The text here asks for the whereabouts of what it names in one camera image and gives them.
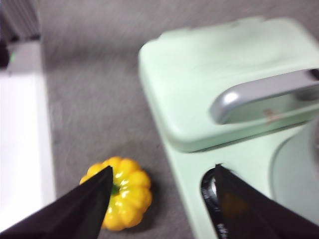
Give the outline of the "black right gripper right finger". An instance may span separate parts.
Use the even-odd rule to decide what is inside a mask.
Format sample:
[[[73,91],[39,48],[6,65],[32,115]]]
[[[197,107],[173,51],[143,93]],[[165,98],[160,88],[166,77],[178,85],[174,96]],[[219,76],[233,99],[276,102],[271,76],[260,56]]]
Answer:
[[[319,227],[269,199],[220,164],[217,198],[232,239],[317,239]]]

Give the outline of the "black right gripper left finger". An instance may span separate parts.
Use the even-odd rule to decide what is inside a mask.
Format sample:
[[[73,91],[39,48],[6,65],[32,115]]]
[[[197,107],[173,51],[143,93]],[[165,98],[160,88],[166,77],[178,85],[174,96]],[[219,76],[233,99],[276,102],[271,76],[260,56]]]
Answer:
[[[96,239],[113,186],[108,166],[52,204],[1,232],[2,239]]]

